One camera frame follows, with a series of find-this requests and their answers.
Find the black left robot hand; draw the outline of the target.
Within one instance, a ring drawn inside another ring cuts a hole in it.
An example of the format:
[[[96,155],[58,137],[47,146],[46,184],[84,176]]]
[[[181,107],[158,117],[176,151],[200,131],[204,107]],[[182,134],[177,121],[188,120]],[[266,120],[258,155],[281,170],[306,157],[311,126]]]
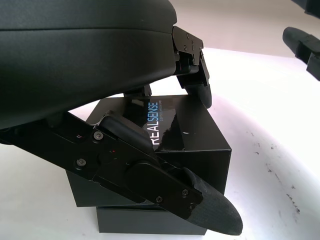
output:
[[[3,0],[0,142],[133,202],[151,202],[238,236],[233,204],[189,168],[160,158],[163,103],[150,84],[176,76],[212,105],[203,41],[177,27],[168,0]]]

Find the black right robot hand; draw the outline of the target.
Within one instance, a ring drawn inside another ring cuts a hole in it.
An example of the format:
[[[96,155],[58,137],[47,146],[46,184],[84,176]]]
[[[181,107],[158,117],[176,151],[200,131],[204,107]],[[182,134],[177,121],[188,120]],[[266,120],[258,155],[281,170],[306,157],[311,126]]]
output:
[[[319,0],[295,0],[294,3],[301,7],[305,14],[317,19],[320,18]],[[319,80],[320,40],[295,27],[286,27],[282,34],[282,40],[295,57],[306,64],[306,71]]]

